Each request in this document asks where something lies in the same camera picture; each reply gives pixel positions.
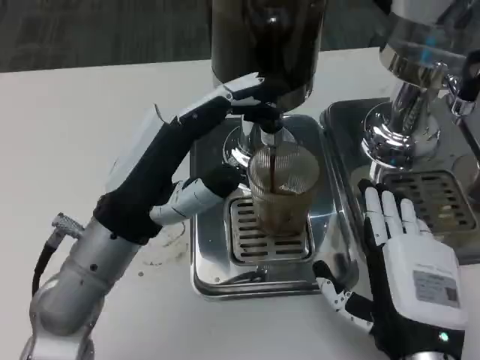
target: gray carpet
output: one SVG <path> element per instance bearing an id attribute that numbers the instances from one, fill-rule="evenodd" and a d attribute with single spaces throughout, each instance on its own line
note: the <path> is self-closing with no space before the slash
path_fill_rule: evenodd
<path id="1" fill-rule="evenodd" d="M 206 0 L 0 0 L 0 71 L 208 59 L 206 11 Z M 383 17 L 371 0 L 330 0 L 322 50 L 375 45 Z"/>

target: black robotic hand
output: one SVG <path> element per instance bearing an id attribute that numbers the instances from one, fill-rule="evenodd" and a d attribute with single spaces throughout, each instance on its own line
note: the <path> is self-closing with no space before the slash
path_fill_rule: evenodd
<path id="1" fill-rule="evenodd" d="M 465 319 L 455 253 L 435 240 L 401 193 L 368 180 L 358 187 L 365 205 L 362 245 L 373 301 L 345 290 L 322 261 L 313 264 L 320 291 L 336 312 L 372 335 L 390 359 L 414 359 L 419 353 L 460 359 Z"/>

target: espresso machine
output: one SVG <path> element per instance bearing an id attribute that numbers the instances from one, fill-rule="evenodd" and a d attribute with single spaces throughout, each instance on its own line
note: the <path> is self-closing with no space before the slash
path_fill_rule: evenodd
<path id="1" fill-rule="evenodd" d="M 382 5 L 389 25 L 379 58 L 397 77 L 394 93 L 333 103 L 320 119 L 340 198 L 358 233 L 363 209 L 356 184 L 385 183 L 413 200 L 460 264 L 477 263 L 479 2 Z"/>
<path id="2" fill-rule="evenodd" d="M 213 0 L 209 11 L 216 84 L 258 71 L 283 89 L 274 104 L 282 113 L 305 102 L 313 87 L 326 0 Z M 318 291 L 311 271 L 317 260 L 326 261 L 345 284 L 354 284 L 358 272 L 350 256 L 353 235 L 347 226 L 338 226 L 348 222 L 335 205 L 335 182 L 327 171 L 318 121 L 282 115 L 272 125 L 251 116 L 257 115 L 228 118 L 190 151 L 192 176 L 222 163 L 243 174 L 243 182 L 224 204 L 191 221 L 194 288 L 215 299 Z M 257 222 L 245 170 L 257 149 L 282 141 L 297 143 L 316 157 L 320 186 L 304 232 L 270 238 Z"/>

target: drip tray grate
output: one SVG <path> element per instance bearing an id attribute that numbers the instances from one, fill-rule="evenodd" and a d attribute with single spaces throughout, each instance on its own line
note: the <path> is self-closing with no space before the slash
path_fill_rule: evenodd
<path id="1" fill-rule="evenodd" d="M 476 220 L 455 177 L 445 170 L 388 174 L 383 183 L 411 199 L 417 216 L 433 233 L 476 228 Z"/>
<path id="2" fill-rule="evenodd" d="M 289 237 L 266 235 L 260 228 L 250 197 L 230 203 L 231 249 L 239 265 L 255 265 L 271 261 L 298 262 L 312 254 L 310 227 L 302 234 Z"/>

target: robotic hand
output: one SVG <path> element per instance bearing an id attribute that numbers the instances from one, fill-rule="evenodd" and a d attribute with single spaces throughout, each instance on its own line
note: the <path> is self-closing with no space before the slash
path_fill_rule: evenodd
<path id="1" fill-rule="evenodd" d="M 467 315 L 455 252 L 417 219 L 411 200 L 368 180 L 358 186 L 373 301 L 344 289 L 322 261 L 313 264 L 320 291 L 390 359 L 460 359 Z"/>
<path id="2" fill-rule="evenodd" d="M 275 122 L 271 105 L 283 90 L 251 73 L 216 88 L 198 103 L 164 121 L 155 106 L 112 170 L 108 192 L 87 227 L 60 214 L 37 262 L 32 282 L 33 330 L 22 360 L 93 359 L 90 333 L 105 295 L 120 279 L 137 251 L 162 226 L 183 221 L 222 201 L 239 185 L 235 168 L 224 165 L 202 178 L 172 184 L 172 176 L 194 141 L 229 113 Z M 40 277 L 62 239 L 77 242 L 60 272 L 40 289 Z"/>

